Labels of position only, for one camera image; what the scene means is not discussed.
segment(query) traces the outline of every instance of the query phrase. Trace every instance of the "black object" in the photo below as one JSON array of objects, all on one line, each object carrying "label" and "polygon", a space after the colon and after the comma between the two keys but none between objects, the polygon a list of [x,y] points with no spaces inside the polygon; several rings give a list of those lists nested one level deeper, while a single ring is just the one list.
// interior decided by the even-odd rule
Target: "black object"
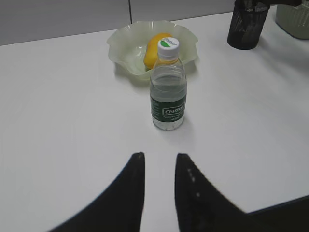
[{"label": "black object", "polygon": [[226,199],[187,154],[178,154],[175,201],[180,232],[276,232]]},{"label": "black object", "polygon": [[280,232],[309,231],[309,196],[249,213]]},{"label": "black object", "polygon": [[255,48],[269,8],[269,4],[256,0],[237,0],[227,37],[228,44],[241,50]]},{"label": "black object", "polygon": [[140,152],[132,155],[117,178],[89,206],[50,232],[138,232],[144,191],[145,157]]}]

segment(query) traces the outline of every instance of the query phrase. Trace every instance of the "gray wall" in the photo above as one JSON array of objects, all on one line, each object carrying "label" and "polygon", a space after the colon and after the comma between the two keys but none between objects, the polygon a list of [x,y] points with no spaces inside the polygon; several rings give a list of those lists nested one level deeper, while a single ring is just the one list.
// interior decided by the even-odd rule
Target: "gray wall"
[{"label": "gray wall", "polygon": [[128,24],[128,0],[0,0],[0,45]]},{"label": "gray wall", "polygon": [[132,21],[178,20],[233,11],[235,0],[131,0]]},{"label": "gray wall", "polygon": [[[233,10],[234,0],[131,0],[132,21],[177,20]],[[0,45],[117,29],[129,0],[0,0]]]}]

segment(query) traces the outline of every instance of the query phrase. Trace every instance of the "green container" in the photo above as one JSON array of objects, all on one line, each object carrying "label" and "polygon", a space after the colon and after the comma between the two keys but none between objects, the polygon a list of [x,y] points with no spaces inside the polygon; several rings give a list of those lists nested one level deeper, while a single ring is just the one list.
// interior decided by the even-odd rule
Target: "green container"
[{"label": "green container", "polygon": [[309,39],[309,0],[296,7],[278,5],[277,23],[292,36]]}]

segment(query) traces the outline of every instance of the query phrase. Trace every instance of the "bottle label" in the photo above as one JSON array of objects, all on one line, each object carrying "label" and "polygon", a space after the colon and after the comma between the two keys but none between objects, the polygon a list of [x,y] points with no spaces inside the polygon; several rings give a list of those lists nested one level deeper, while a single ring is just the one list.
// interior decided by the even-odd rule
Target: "bottle label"
[{"label": "bottle label", "polygon": [[175,122],[184,115],[185,98],[173,102],[160,102],[151,97],[151,114],[160,122]]}]

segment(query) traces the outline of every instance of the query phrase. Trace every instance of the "mesh pen holder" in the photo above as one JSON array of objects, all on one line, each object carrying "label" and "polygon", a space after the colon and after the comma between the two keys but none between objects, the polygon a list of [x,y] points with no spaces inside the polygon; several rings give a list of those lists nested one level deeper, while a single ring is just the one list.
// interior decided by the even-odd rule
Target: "mesh pen holder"
[{"label": "mesh pen holder", "polygon": [[241,50],[257,46],[270,6],[258,1],[236,1],[227,42]]},{"label": "mesh pen holder", "polygon": [[298,39],[309,39],[309,0],[299,6],[278,5],[277,24]]}]

